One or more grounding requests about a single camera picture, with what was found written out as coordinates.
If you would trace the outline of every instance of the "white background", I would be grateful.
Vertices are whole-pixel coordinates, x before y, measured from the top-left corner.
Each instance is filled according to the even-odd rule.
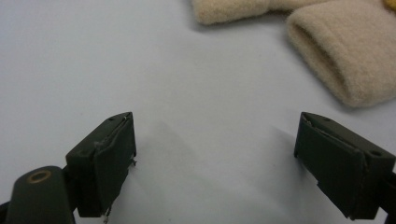
[[[292,156],[300,113],[396,153],[396,101],[341,105],[286,18],[205,27],[189,0],[1,1],[0,203],[19,176],[64,167],[104,119],[133,111],[137,166],[110,223],[351,223]]]

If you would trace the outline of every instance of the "black plastic part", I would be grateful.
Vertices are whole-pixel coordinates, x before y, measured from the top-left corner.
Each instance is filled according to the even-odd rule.
[[[385,220],[385,224],[396,224],[396,218],[391,215],[388,215],[387,220]]]
[[[119,196],[135,155],[131,112],[106,119],[66,155],[64,170],[77,180],[74,192],[81,217],[106,212]]]
[[[74,211],[77,208],[78,198],[82,197],[79,190],[79,180],[74,179],[69,172],[68,167],[64,167],[64,182],[66,184],[67,196],[69,198],[70,209]]]
[[[294,154],[346,217],[375,218],[379,185],[395,163],[392,154],[333,120],[305,112]]]
[[[379,205],[389,214],[389,220],[396,223],[396,174],[392,174],[388,181],[381,183],[379,192]]]
[[[9,203],[3,203],[0,205],[0,224],[6,223],[8,205]]]
[[[62,169],[46,166],[21,176],[14,185],[6,223],[75,223]]]

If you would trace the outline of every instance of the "screw hole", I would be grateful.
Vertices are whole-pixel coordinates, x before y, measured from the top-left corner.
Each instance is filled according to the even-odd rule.
[[[382,156],[381,153],[379,153],[377,151],[371,151],[370,153],[375,155],[375,156]]]
[[[29,177],[27,178],[27,182],[29,184],[36,184],[48,179],[49,177],[50,177],[50,171],[48,170],[37,171],[34,174],[29,175]]]

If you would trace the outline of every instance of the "fleece cloth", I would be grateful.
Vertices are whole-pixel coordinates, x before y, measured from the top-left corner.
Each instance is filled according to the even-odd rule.
[[[292,10],[331,0],[192,0],[198,22],[209,25],[260,16],[268,10]]]
[[[295,10],[290,41],[346,105],[369,106],[396,96],[396,17],[361,0]]]

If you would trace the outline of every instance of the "yellow object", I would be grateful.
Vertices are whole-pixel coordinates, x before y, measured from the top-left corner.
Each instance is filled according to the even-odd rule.
[[[396,0],[384,0],[385,5],[396,11]]]

